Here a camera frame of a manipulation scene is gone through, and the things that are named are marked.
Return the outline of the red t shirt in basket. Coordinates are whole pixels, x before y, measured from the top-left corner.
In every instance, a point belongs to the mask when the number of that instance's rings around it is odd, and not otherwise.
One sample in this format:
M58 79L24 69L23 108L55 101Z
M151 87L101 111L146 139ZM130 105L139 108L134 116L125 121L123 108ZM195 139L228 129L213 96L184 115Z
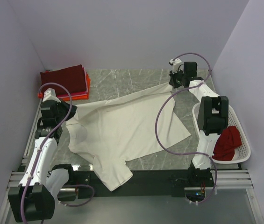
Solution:
M217 161L231 161L235 155L235 149L242 145L239 130L236 126L229 126L223 130L214 147L213 159Z

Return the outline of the pink folded shirt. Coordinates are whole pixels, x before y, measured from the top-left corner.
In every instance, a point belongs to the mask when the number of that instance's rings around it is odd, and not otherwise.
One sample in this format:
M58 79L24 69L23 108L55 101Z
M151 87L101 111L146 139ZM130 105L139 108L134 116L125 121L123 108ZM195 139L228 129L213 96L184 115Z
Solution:
M73 98L84 98L86 94L86 79L82 65L58 70L58 83L64 86Z

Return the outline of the white t shirt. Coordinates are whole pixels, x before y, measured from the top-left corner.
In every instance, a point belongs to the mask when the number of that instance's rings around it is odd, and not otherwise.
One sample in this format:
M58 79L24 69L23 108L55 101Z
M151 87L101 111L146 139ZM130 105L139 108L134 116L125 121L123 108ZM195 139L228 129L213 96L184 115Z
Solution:
M92 164L108 188L126 183L127 162L162 151L190 136L174 113L172 86L160 84L112 99L77 105L66 122L69 149Z

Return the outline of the aluminium rail frame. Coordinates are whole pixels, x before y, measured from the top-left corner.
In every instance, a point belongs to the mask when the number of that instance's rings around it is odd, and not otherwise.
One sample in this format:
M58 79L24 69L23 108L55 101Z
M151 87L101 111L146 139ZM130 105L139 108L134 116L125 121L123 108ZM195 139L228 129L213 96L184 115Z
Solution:
M33 122L33 128L31 128L30 134L29 134L29 140L27 142L26 148L25 148L25 152L24 152L24 156L22 158L21 161L21 165L19 166L19 168L17 169L17 171L13 171L11 173L8 185L7 185L7 190L6 190L6 194L0 209L0 224L6 224L8 219L9 219L9 213L11 212L11 206L9 203L9 199L7 198L8 195L8 191L10 190L11 187L17 187L17 185L19 184L20 180L22 179L22 177L24 177L24 174L26 171L26 168L28 167L28 162L30 162L31 157L30 156L30 151L31 149L31 145L32 145L32 133L33 131L36 130L36 123L37 123L37 119L40 117L40 107L41 107L41 102L42 100L39 101L38 107L37 107L37 112L34 118L34 122ZM193 106L192 109L192 115L193 117L193 123L194 123L194 129L196 131L196 135L198 136L198 127L197 127L197 121L195 119L197 119L198 116L198 110L199 110L200 104L196 103ZM237 128L240 131L240 124L239 124L239 120L237 120L236 114L233 110L233 108L230 106L229 108L229 112L231 115L229 115L233 120L235 120L234 123L232 123L232 125L236 125L236 122L238 123ZM251 177L249 175L248 170L244 170L241 169L240 163L238 163L238 169L217 169L217 181L216 181L216 185L214 185L215 189L214 192L216 193L218 189L245 189L246 193L248 195L248 199L249 199L249 203L250 203L250 208L252 209L252 215L254 217L254 220L256 222L256 224L264 224L264 218L261 215L261 211L260 211L260 207L259 204L257 202L256 196L255 196L255 192L254 192L254 186L251 180ZM183 174L187 173L187 170L136 170L136 171L132 171L132 173L135 173L133 177L137 177L140 176L139 178L142 178L142 176L144 177L145 175L148 175L149 172L163 172L164 174L169 174L170 172L176 172L177 174L179 174L179 172L181 173L183 171ZM89 179L85 179L85 182L89 182L92 178L91 174L94 174L93 171L79 171L76 170L74 171L77 174L79 174L78 172L81 173L81 175L88 175L89 173ZM111 193L110 192L110 196L128 196L126 193L127 191L127 187L124 187L124 190L119 192L119 193Z

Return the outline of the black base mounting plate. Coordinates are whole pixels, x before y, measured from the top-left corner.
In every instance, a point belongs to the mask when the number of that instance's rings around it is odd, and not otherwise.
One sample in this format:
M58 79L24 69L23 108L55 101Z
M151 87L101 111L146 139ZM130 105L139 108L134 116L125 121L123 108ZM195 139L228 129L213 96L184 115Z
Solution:
M136 170L124 184L111 191L94 171L73 171L69 182L57 195L61 202L111 196L168 196L186 197L185 188L214 187L218 175L231 169L198 170L191 165L187 170Z

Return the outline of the orange folded shirt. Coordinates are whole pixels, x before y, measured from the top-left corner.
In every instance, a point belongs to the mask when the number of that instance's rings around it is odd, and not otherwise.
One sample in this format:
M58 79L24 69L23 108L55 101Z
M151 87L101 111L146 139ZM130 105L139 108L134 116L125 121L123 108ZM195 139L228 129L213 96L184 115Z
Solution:
M43 73L42 85L48 83L56 83L68 90L72 100L78 99L88 99L89 98L89 88L90 88L90 78L86 72L81 72L76 75L61 75L61 76L52 76L49 72ZM49 84L44 86L42 90L38 93L39 98L44 98L44 93L49 88L55 90L57 98L60 98L64 101L69 101L69 94L61 87L56 86L55 84Z

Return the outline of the lilac folded shirt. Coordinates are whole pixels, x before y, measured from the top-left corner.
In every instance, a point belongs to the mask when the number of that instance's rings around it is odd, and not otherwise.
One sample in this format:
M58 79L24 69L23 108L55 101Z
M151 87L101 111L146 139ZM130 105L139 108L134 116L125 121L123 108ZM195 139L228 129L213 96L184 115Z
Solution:
M86 71L86 69L84 68L84 73L85 73L85 79L86 79L86 94L85 94L85 97L84 99L88 99L89 98L89 91L90 91L90 78L89 78L89 75Z

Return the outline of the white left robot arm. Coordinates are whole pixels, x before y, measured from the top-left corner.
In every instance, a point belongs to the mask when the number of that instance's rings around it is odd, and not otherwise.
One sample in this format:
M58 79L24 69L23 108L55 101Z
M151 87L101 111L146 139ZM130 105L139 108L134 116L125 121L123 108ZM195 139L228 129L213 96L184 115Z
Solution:
M50 161L63 132L61 125L71 119L76 110L72 103L58 98L41 103L30 163L19 185L8 192L16 222L26 224L51 219L60 189L74 185L76 176L71 165L59 165L50 171Z

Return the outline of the white perforated plastic basket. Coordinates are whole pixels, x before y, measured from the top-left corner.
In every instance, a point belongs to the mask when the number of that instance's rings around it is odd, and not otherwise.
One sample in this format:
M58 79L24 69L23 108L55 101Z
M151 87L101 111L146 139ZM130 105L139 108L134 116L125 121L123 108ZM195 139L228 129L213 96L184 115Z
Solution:
M224 103L197 103L193 121L199 139L192 163L195 168L208 169L217 164L236 164L250 158L251 149L242 126L231 106Z

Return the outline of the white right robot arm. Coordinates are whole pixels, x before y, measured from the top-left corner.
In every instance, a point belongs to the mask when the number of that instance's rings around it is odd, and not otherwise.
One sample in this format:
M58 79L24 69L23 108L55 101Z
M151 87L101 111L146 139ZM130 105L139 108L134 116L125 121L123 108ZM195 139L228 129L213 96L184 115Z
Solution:
M180 59L171 59L169 64L172 66L170 85L174 88L189 87L189 92L200 103L197 116L199 143L187 175L189 184L198 186L208 178L215 144L228 126L228 98L219 96L203 78L197 76L196 62L183 63Z

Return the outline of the dark red folded shirt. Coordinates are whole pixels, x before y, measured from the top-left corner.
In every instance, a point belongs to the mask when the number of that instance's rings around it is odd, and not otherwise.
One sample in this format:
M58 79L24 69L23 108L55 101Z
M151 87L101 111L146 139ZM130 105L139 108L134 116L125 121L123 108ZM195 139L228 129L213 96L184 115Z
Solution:
M86 73L80 65L40 73L41 83L57 83L65 87L71 95L85 95L88 93Z

